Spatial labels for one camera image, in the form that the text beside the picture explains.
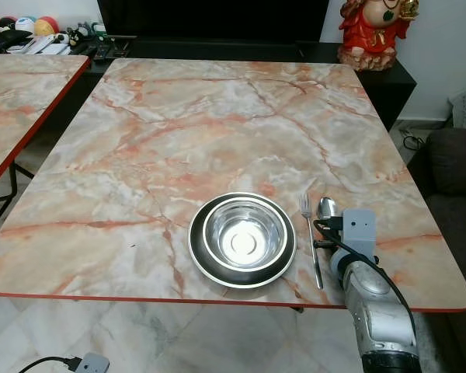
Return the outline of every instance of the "fork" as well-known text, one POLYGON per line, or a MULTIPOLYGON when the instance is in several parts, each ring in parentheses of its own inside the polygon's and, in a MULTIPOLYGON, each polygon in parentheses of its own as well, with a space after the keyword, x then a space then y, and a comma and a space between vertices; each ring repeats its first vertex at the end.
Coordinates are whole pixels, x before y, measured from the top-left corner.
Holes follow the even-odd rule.
POLYGON ((316 249, 314 247, 314 233, 312 232, 312 209, 311 209, 311 200, 307 193, 301 194, 301 213, 302 216, 307 220, 309 227, 309 243, 311 244, 312 252, 312 264, 314 266, 314 275, 316 279, 316 285, 318 289, 323 289, 323 279, 321 276, 321 269, 319 268, 318 255, 316 254, 316 249))

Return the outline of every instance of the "stainless steel bowl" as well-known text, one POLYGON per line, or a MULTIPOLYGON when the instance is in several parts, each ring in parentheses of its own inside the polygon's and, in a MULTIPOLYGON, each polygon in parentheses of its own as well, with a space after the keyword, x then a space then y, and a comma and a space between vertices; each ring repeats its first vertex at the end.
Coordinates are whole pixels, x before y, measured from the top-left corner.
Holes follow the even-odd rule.
POLYGON ((288 215, 271 200, 253 193, 227 193, 207 202, 193 217, 188 231, 188 247, 193 262, 212 281, 230 288, 257 288, 276 280, 289 268, 297 249, 297 234, 288 215), (216 205, 236 197, 251 197, 266 202, 283 219, 283 223, 287 228, 287 244, 280 258, 273 265, 257 271, 230 270, 227 267, 219 265, 208 253, 203 242, 203 222, 216 205))
POLYGON ((287 244, 287 227, 263 200, 235 197, 217 204, 206 216, 203 242, 220 265, 253 272, 280 258, 287 244))

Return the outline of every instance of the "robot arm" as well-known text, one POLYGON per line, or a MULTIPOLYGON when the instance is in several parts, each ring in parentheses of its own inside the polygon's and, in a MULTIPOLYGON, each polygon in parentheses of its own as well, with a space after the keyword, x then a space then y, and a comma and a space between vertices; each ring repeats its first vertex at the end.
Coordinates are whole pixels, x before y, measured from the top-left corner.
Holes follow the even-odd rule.
MULTIPOLYGON (((322 200, 319 211, 328 210, 321 206, 328 200, 322 200)), ((362 258, 340 246, 332 254, 330 268, 342 281, 345 303, 354 319, 364 372, 421 373, 414 326, 405 301, 401 302, 390 284, 363 261, 375 262, 374 212, 347 209, 342 217, 318 215, 320 220, 315 225, 324 237, 336 243, 340 241, 336 237, 341 236, 340 244, 355 250, 362 258), (322 229, 319 226, 322 222, 326 222, 329 229, 322 229)), ((317 243, 322 247, 331 244, 329 241, 317 243)))

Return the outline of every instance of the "white wall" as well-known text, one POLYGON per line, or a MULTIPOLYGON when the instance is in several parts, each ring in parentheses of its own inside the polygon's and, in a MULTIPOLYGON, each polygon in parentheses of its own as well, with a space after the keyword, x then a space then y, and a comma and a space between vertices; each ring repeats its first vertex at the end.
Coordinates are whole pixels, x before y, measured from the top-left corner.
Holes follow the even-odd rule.
MULTIPOLYGON (((330 0, 321 41, 342 40, 343 3, 330 0)), ((398 59, 418 85, 400 117, 444 120, 447 97, 466 89, 466 0, 419 0, 419 17, 407 37, 398 41, 398 59)))
MULTIPOLYGON (((419 17, 398 41, 398 58, 418 82, 402 119, 443 120, 447 97, 466 89, 466 0, 419 0, 419 17)), ((321 41, 340 42, 340 6, 330 0, 321 41)), ((61 28, 99 21, 96 0, 0 0, 0 16, 53 16, 61 28)))

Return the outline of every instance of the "gray sofa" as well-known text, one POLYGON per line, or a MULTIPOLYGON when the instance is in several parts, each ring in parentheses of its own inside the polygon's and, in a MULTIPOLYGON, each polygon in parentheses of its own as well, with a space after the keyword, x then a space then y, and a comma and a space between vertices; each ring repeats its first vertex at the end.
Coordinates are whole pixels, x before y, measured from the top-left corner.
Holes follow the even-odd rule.
MULTIPOLYGON (((408 168, 466 279, 466 130, 434 131, 408 168)), ((447 319, 466 362, 466 312, 447 319)))

